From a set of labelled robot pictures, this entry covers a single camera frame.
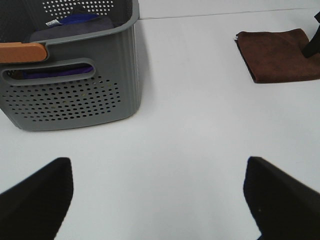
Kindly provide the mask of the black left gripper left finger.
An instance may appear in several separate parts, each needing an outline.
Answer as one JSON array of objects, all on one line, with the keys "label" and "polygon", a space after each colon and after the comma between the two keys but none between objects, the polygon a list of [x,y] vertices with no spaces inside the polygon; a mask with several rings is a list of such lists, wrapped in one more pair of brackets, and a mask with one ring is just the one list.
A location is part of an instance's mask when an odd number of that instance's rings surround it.
[{"label": "black left gripper left finger", "polygon": [[53,240],[71,205],[71,160],[59,157],[0,195],[2,240]]}]

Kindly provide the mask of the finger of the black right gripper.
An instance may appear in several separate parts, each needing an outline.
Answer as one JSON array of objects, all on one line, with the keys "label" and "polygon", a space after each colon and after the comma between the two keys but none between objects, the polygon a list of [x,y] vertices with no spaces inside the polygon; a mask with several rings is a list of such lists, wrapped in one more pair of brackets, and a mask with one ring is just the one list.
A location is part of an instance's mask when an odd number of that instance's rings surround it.
[{"label": "finger of the black right gripper", "polygon": [[312,57],[320,52],[320,27],[318,27],[313,38],[301,51],[304,57]]}]

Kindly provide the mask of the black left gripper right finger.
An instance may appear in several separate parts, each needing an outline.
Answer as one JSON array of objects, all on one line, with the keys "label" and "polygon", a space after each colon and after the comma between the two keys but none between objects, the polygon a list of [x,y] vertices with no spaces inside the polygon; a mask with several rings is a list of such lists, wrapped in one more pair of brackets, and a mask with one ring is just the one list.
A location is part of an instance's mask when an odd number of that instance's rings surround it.
[{"label": "black left gripper right finger", "polygon": [[243,193],[259,239],[320,238],[320,194],[262,157],[248,159]]}]

